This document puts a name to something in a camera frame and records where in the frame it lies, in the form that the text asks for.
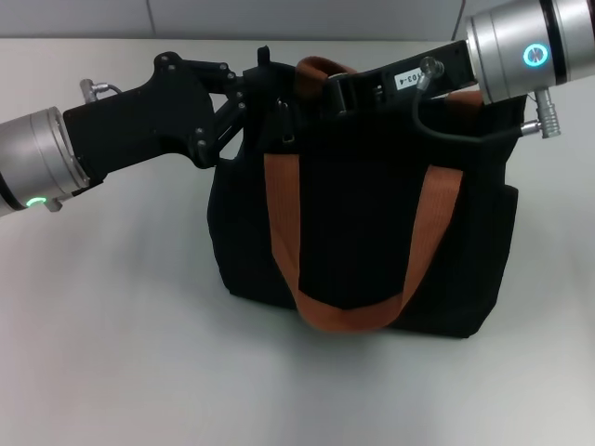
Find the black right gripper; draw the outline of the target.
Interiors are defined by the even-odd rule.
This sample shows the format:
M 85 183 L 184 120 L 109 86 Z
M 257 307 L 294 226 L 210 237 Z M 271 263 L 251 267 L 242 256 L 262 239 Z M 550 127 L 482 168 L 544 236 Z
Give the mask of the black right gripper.
M 426 58 L 438 62 L 442 71 L 432 78 L 424 98 L 474 85 L 468 46 L 461 40 L 371 71 L 329 77 L 324 83 L 324 115 L 349 116 L 410 107 Z

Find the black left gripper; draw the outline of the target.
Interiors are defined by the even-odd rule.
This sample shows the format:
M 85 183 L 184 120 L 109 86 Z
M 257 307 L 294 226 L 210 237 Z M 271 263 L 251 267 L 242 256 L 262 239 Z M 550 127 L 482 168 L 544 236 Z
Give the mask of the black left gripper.
M 243 95 L 229 98 L 215 112 L 212 93 Z M 274 93 L 269 59 L 238 74 L 226 62 L 166 52 L 155 58 L 144 85 L 67 110 L 63 119 L 75 159 L 93 188 L 112 172 L 165 154 L 185 156 L 198 168 L 214 166 L 244 127 L 244 95 Z

